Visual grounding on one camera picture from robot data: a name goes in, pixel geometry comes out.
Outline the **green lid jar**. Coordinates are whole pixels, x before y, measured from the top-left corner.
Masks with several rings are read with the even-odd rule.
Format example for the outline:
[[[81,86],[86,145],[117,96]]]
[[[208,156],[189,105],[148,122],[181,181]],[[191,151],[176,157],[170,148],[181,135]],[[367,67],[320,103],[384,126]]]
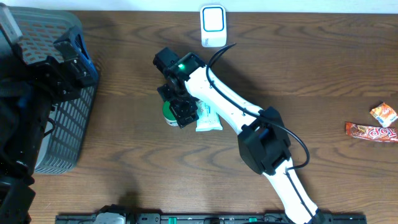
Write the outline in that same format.
[[[168,125],[175,126],[175,127],[178,126],[177,120],[171,112],[169,101],[164,102],[164,104],[162,106],[162,113],[163,113],[164,119]]]

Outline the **small orange tissue pack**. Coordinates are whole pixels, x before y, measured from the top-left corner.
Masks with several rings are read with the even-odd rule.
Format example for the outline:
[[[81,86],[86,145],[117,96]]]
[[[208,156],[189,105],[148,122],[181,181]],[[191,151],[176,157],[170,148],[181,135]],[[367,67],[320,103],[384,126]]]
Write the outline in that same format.
[[[397,113],[385,103],[381,103],[379,106],[373,108],[370,114],[383,128],[388,128],[397,119]]]

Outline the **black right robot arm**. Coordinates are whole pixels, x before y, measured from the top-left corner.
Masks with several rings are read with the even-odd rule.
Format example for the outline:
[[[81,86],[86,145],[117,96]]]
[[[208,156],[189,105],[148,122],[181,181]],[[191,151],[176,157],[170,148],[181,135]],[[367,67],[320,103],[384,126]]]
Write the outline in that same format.
[[[212,66],[230,48],[227,45],[219,49],[208,62],[194,53],[180,58],[169,48],[162,49],[153,59],[167,81],[158,87],[159,95],[170,103],[170,112],[180,128],[198,121],[198,101],[209,105],[237,134],[241,159],[271,183],[287,218],[294,223],[323,223],[324,215],[295,172],[308,162],[294,165],[289,151],[291,138],[308,153],[305,143],[285,127],[276,109],[264,110],[246,101],[212,72]]]

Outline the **teal wet wipes pack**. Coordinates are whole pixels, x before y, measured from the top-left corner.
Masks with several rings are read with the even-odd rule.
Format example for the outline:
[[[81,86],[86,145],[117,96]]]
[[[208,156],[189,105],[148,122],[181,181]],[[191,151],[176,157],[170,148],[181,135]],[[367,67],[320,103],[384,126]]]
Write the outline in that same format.
[[[196,132],[212,131],[223,129],[218,114],[203,101],[197,102],[197,127]]]

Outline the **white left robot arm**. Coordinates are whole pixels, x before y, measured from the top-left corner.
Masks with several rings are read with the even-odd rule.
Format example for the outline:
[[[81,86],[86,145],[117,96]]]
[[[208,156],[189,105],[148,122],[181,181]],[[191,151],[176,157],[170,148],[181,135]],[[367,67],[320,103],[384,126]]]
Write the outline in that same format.
[[[77,164],[99,75],[75,26],[53,46],[62,56],[25,63],[18,28],[1,27],[1,222],[29,223],[34,172]]]

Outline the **orange snack packet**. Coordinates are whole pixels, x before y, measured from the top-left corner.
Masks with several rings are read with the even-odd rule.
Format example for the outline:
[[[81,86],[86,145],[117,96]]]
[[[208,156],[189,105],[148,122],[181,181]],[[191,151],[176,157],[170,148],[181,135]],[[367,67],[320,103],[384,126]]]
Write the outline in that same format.
[[[345,130],[346,134],[353,138],[376,142],[397,142],[396,128],[364,126],[345,122]]]

